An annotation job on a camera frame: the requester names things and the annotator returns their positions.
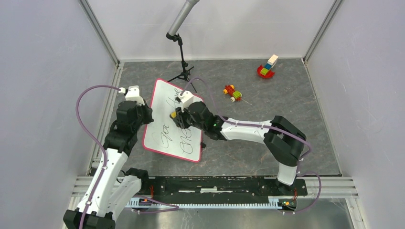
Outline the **yellow bone shaped eraser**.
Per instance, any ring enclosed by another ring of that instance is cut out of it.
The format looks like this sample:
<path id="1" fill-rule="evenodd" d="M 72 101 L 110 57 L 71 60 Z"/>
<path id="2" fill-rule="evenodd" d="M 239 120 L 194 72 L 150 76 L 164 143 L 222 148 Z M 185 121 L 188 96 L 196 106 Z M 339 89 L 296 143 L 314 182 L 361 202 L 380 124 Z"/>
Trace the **yellow bone shaped eraser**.
<path id="1" fill-rule="evenodd" d="M 176 111 L 174 111 L 174 112 L 172 112 L 172 113 L 170 114 L 170 118 L 171 118 L 171 119 L 176 118 L 176 116 L 177 116 Z"/>

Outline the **pink framed whiteboard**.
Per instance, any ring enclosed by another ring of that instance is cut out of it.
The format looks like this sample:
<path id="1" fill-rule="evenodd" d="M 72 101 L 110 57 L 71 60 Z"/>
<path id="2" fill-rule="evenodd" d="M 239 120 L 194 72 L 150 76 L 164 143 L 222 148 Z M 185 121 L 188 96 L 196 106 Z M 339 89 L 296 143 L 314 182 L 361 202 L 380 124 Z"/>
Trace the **pink framed whiteboard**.
<path id="1" fill-rule="evenodd" d="M 175 100 L 182 88 L 162 79 L 155 81 L 150 107 L 154 121 L 146 125 L 143 146 L 146 150 L 197 163 L 201 160 L 202 131 L 178 128 L 170 114 L 180 103 Z"/>

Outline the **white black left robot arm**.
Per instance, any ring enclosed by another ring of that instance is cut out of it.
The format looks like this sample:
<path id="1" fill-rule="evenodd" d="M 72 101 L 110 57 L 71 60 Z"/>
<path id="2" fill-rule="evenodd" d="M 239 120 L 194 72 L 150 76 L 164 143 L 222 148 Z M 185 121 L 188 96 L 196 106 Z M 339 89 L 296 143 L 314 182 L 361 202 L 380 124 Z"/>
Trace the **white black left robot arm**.
<path id="1" fill-rule="evenodd" d="M 149 191 L 146 170 L 130 168 L 118 186 L 117 177 L 138 141 L 143 125 L 153 122 L 146 101 L 123 101 L 102 146 L 103 156 L 84 197 L 74 210 L 67 210 L 63 222 L 69 229 L 114 229 L 116 220 L 130 199 Z"/>

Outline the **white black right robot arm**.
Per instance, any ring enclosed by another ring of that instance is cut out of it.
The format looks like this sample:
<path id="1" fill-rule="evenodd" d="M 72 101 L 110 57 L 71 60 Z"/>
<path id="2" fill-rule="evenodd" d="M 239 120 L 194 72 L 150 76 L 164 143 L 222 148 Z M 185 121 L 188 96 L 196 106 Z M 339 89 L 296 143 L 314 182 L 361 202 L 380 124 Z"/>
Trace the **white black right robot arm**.
<path id="1" fill-rule="evenodd" d="M 305 134 L 286 118 L 276 115 L 263 122 L 238 121 L 214 115 L 205 103 L 177 107 L 170 114 L 181 129 L 195 127 L 212 140 L 244 140 L 264 144 L 279 163 L 276 189 L 287 195 L 295 189 L 298 161 L 306 143 Z"/>

